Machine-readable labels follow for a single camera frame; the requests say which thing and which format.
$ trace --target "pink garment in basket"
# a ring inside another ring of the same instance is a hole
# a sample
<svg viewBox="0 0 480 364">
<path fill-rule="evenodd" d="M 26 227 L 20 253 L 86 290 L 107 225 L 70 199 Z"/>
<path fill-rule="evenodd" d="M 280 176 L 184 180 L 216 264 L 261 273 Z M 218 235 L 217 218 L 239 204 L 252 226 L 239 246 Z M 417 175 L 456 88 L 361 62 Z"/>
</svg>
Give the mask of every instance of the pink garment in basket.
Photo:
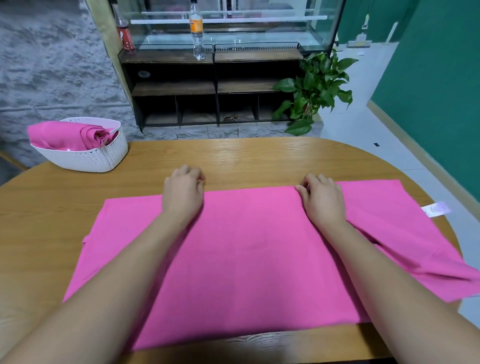
<svg viewBox="0 0 480 364">
<path fill-rule="evenodd" d="M 341 185 L 348 220 L 436 295 L 449 302 L 480 292 L 480 272 L 400 181 Z M 65 300 L 147 227 L 161 199 L 105 201 Z M 345 268 L 293 187 L 206 192 L 132 348 L 367 321 Z"/>
<path fill-rule="evenodd" d="M 110 144 L 118 133 L 99 125 L 70 121 L 44 121 L 27 128 L 30 143 L 37 148 L 83 151 Z"/>
</svg>

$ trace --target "oval wooden tabletop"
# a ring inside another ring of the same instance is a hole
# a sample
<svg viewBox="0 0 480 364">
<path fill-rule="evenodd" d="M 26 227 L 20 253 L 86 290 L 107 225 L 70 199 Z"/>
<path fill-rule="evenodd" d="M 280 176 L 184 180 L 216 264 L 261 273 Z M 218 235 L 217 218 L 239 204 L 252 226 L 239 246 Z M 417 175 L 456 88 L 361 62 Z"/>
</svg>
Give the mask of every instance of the oval wooden tabletop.
<svg viewBox="0 0 480 364">
<path fill-rule="evenodd" d="M 401 171 L 360 149 L 307 137 L 133 142 L 108 173 L 49 162 L 0 187 L 0 357 L 61 303 L 83 237 L 107 198 L 161 194 L 181 164 L 207 191 L 294 185 L 308 172 L 337 181 L 399 179 L 419 205 L 433 201 Z M 445 217 L 434 219 L 459 250 Z M 267 333 L 135 352 L 125 363 L 320 363 L 388 356 L 371 324 Z"/>
</svg>

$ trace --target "bottle with red label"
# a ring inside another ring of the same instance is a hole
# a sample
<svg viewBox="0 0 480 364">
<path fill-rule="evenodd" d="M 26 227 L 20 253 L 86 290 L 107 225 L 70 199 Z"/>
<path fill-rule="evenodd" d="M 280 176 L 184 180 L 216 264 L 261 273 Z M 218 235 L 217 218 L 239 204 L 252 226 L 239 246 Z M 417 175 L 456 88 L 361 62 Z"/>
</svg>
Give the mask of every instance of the bottle with red label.
<svg viewBox="0 0 480 364">
<path fill-rule="evenodd" d="M 197 60 L 205 58 L 204 48 L 204 21 L 197 5 L 197 0 L 191 0 L 190 6 L 190 32 L 193 37 L 193 56 Z"/>
<path fill-rule="evenodd" d="M 128 29 L 128 20 L 123 17 L 117 0 L 110 0 L 110 3 L 112 5 L 113 14 L 115 15 L 115 23 L 117 24 L 117 31 L 119 33 L 123 49 L 133 53 L 135 52 L 135 45 L 133 44 L 132 35 Z"/>
</svg>

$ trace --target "pothos plant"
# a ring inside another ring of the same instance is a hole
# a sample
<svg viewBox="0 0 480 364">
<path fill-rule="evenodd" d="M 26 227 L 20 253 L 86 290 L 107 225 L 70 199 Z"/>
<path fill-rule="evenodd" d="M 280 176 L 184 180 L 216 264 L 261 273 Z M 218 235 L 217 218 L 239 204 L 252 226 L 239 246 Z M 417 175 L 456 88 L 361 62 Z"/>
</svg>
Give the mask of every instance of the pothos plant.
<svg viewBox="0 0 480 364">
<path fill-rule="evenodd" d="M 297 76 L 295 80 L 285 78 L 273 87 L 274 90 L 292 92 L 294 101 L 285 100 L 273 112 L 272 119 L 280 119 L 282 114 L 290 109 L 293 123 L 285 133 L 303 135 L 312 129 L 313 115 L 318 113 L 320 108 L 330 108 L 330 112 L 334 109 L 335 97 L 349 106 L 353 101 L 352 91 L 342 90 L 340 86 L 350 81 L 345 70 L 357 61 L 354 58 L 338 60 L 335 50 L 331 57 L 321 52 L 304 58 L 301 61 L 303 77 Z"/>
</svg>

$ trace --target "textured brick wall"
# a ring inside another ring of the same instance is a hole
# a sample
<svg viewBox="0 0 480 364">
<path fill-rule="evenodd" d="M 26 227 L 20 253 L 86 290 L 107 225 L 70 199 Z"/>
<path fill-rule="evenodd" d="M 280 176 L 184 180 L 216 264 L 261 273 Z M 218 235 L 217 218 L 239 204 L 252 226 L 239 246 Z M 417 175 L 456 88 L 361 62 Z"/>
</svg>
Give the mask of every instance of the textured brick wall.
<svg viewBox="0 0 480 364">
<path fill-rule="evenodd" d="M 43 161 L 26 127 L 96 116 L 143 139 L 84 0 L 0 1 L 0 148 L 27 166 Z M 10 176 L 0 165 L 0 181 Z"/>
</svg>

